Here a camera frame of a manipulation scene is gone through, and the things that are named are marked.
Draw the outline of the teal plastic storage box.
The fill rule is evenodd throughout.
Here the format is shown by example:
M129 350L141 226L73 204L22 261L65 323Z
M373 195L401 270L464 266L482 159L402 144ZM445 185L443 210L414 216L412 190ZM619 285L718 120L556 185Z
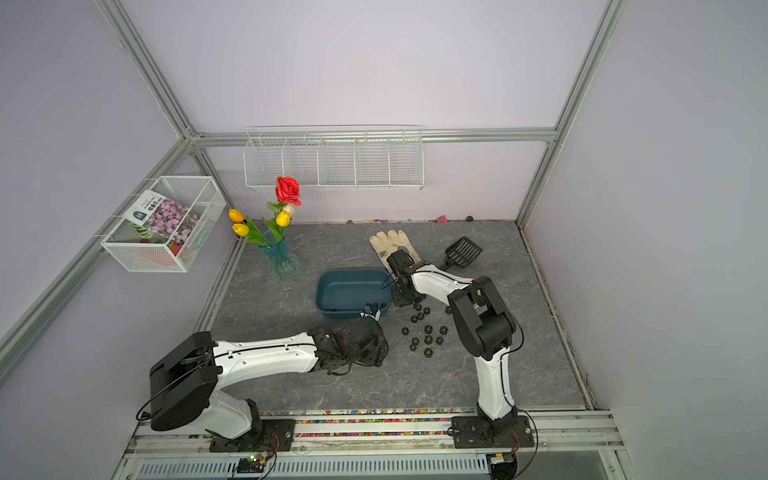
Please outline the teal plastic storage box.
M388 282L385 269L329 270L318 281L315 305L329 319L356 318L368 304L376 304L385 314L392 305Z

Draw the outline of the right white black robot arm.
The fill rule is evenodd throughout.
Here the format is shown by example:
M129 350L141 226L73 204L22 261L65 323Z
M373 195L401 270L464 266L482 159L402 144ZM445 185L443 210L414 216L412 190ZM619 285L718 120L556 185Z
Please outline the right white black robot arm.
M457 276L396 250L386 258L396 291L408 300L430 297L451 311L461 344L474 358L478 410L490 422L511 420L518 410L509 393L509 356L518 324L495 284L485 276Z

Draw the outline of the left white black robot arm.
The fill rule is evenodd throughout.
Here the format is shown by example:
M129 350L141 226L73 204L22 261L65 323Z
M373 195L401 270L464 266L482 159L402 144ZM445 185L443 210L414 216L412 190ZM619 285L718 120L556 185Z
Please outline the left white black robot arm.
M261 429L257 405L227 387L280 374L324 372L343 376L353 366L379 367L389 345L376 318L364 316L341 329L312 328L260 341L214 340L190 335L149 371L150 399L137 413L156 432L194 425L228 440Z

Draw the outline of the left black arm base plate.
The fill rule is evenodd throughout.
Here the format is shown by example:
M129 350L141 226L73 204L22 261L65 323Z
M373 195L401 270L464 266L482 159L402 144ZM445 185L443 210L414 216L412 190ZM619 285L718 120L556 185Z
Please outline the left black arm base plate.
M211 453L287 452L294 439L296 422L291 419L262 420L261 424L235 440L214 436Z

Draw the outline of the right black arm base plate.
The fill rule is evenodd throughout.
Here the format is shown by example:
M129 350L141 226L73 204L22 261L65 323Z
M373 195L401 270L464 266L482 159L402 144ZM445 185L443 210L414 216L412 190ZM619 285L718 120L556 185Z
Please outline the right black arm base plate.
M457 449L533 447L534 429L527 417L507 415L500 420L485 417L454 417L446 434Z

